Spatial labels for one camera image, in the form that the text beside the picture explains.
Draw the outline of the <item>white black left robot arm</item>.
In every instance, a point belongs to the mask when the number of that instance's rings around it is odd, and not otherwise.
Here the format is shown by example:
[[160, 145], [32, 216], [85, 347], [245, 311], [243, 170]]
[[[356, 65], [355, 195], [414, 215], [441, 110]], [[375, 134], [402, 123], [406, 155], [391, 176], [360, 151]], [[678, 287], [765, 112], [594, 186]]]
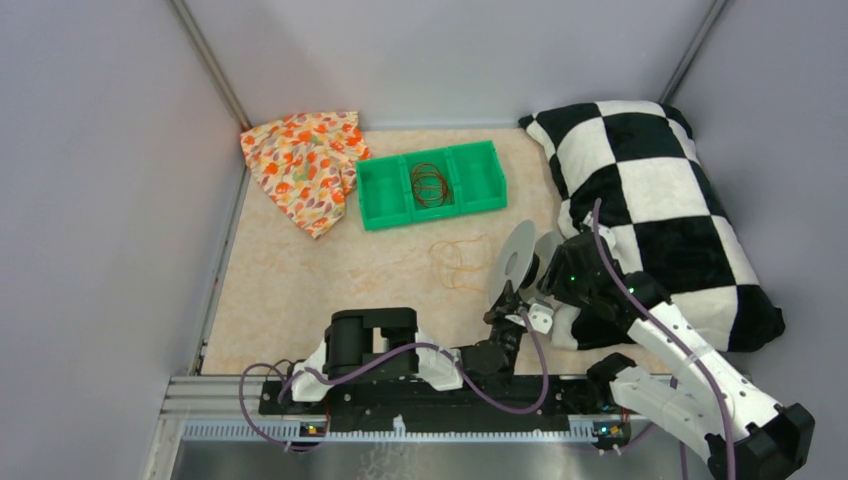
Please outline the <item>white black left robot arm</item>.
[[292, 368], [279, 399], [303, 414], [346, 383], [413, 379], [446, 392], [502, 381], [514, 373], [523, 336], [544, 332], [534, 325], [538, 319], [538, 306], [521, 299], [511, 282], [484, 314], [489, 337], [467, 346], [435, 343], [410, 307], [339, 311], [317, 350]]

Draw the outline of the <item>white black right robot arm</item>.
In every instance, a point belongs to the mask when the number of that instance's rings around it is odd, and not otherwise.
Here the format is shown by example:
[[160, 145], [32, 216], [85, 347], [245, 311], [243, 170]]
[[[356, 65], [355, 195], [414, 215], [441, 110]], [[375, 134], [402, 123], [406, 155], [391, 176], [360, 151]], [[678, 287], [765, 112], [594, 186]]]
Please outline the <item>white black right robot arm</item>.
[[535, 245], [535, 286], [593, 313], [660, 359], [666, 384], [613, 353], [587, 371], [586, 397], [600, 412], [634, 411], [688, 446], [716, 479], [787, 479], [809, 455], [815, 420], [756, 387], [709, 344], [649, 274], [622, 272], [605, 239], [556, 232]]

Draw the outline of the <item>white perforated cable spool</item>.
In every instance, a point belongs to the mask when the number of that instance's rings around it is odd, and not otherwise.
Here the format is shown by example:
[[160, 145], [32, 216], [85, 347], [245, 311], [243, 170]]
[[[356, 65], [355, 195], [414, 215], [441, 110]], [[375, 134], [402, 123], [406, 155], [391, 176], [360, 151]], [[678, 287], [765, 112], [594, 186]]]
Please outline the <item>white perforated cable spool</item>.
[[508, 281], [524, 300], [542, 298], [536, 284], [541, 279], [556, 248], [564, 241], [556, 230], [537, 237], [532, 220], [520, 222], [504, 241], [491, 267], [488, 282], [488, 300], [491, 305], [501, 297]]

